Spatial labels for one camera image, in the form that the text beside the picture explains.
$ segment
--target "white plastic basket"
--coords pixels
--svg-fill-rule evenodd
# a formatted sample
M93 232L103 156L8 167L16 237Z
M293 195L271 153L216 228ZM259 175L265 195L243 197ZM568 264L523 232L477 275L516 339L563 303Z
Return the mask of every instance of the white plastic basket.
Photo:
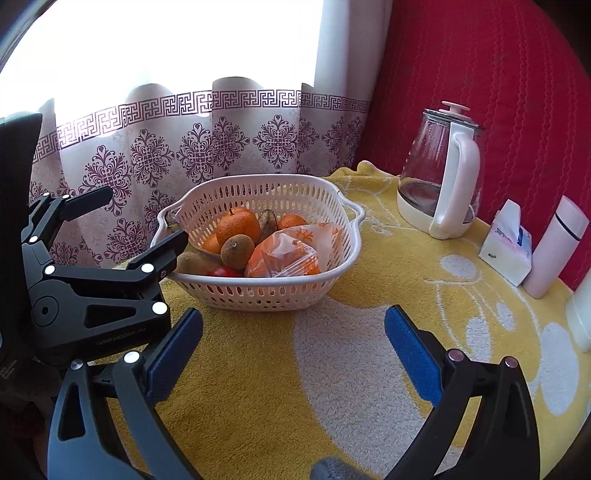
M343 228L342 249L318 275L286 278L227 278L171 273L168 277L207 305L229 310L299 310L319 301L353 266L361 251L359 224L365 211L331 182L308 175L262 174L221 177L189 190L158 214L152 246L168 235L165 215L174 213L189 241L199 246L230 206L244 205L258 216L265 209L278 217L298 213L310 223L333 222ZM355 212L351 221L344 206Z

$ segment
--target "white curtain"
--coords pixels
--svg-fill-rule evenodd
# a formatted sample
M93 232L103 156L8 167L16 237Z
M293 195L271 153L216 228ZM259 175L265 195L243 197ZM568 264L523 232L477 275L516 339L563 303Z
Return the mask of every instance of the white curtain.
M57 0L0 73L0 116L44 114L31 200L110 185L63 264L141 252L155 216L224 175L351 165L391 0Z

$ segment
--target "kettle handle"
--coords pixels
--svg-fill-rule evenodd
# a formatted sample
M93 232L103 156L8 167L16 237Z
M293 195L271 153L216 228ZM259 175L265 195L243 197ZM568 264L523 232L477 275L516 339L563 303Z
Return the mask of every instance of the kettle handle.
M457 236L470 208L480 172L480 151L474 130L452 122L441 192L429 235L439 240Z

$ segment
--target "table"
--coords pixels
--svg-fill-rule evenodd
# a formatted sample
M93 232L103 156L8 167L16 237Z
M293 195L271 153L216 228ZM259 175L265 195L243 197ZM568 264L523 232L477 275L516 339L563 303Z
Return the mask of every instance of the table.
M578 349L564 318L569 289L556 281L534 300L506 282L478 258L488 231L483 222L448 241L414 229L397 211L397 177L366 161L330 180L367 217L357 264L316 306L226 312L163 284L174 319L189 306L204 318L200 345L169 401L158 406L178 445L216 480L303 480L329 455L383 478L431 409L384 334L384 312L398 303L445 348L479 361L518 358L534 402L544 476L591 408L591 356ZM445 465L457 460L477 407L472 399Z

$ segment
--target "glass kettle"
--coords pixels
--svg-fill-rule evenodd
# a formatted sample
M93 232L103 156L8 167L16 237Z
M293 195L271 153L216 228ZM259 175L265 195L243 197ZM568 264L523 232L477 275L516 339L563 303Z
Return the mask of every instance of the glass kettle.
M483 168L480 127L462 110L423 110L418 131L398 183L398 210L411 225L433 238L462 236L478 213Z

